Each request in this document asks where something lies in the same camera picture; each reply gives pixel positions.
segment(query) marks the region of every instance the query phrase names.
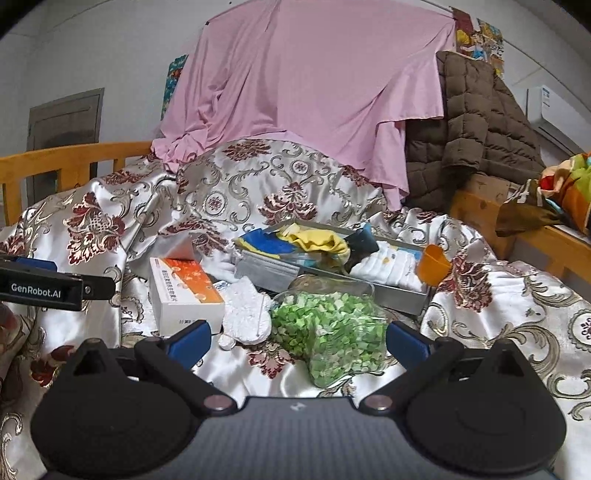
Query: cartoon poster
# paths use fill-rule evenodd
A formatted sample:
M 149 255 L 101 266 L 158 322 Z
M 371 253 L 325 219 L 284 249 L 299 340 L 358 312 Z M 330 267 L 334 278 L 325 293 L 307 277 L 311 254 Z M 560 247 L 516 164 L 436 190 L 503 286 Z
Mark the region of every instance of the cartoon poster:
M 456 51 L 474 60 L 490 63 L 496 74 L 503 78 L 503 35 L 498 28 L 479 18 L 453 8 L 456 20 Z

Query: door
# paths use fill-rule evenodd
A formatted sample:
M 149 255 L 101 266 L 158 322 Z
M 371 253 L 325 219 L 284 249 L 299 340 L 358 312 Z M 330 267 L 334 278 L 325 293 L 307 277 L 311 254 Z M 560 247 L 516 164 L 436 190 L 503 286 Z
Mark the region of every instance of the door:
M 98 142 L 104 91 L 90 90 L 31 108 L 27 151 Z M 90 165 L 91 179 L 96 177 L 96 166 Z M 56 187 L 55 171 L 27 178 L 28 204 L 54 194 Z

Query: blue cloth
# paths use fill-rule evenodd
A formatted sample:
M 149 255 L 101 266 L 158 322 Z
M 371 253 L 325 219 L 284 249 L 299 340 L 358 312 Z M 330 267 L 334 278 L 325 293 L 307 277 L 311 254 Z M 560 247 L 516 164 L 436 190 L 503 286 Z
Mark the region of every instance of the blue cloth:
M 290 254 L 296 246 L 285 240 L 279 240 L 275 233 L 265 233 L 262 229 L 245 233 L 241 238 L 257 250 L 272 255 Z

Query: floral satin bedspread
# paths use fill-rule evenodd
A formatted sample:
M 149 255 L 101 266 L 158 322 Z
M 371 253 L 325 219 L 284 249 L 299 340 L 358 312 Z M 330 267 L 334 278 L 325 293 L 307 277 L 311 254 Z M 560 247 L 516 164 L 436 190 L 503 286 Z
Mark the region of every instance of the floral satin bedspread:
M 190 232 L 207 269 L 224 261 L 232 238 L 287 218 L 336 226 L 369 220 L 383 236 L 441 245 L 453 269 L 422 317 L 394 314 L 431 338 L 449 335 L 473 348 L 499 338 L 516 342 L 566 417 L 556 475 L 588 478 L 591 304 L 549 274 L 497 261 L 483 238 L 458 220 L 418 209 L 386 210 L 381 190 L 318 151 L 239 140 L 194 158 L 176 175 L 157 158 L 142 158 L 48 197 L 0 232 L 0 252 L 53 260 L 60 271 L 108 275 L 117 284 L 111 300 L 87 301 L 82 312 L 8 305 L 14 317 L 0 326 L 1 479 L 33 480 L 44 473 L 30 418 L 85 338 L 100 337 L 114 347 L 157 334 L 148 297 L 150 256 L 168 254 Z M 404 369 L 388 357 L 375 372 L 320 389 L 306 366 L 275 343 L 226 352 L 214 341 L 194 372 L 239 404 L 247 395 L 350 395 L 358 403 Z

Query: white diaper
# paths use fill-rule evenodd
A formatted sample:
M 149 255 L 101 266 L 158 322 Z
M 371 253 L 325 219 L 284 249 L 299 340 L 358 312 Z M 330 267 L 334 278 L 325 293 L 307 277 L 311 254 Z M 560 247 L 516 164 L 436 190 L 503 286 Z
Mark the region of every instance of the white diaper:
M 379 250 L 355 265 L 352 277 L 371 283 L 424 292 L 426 287 L 418 279 L 414 255 L 393 247 L 388 242 L 378 241 Z

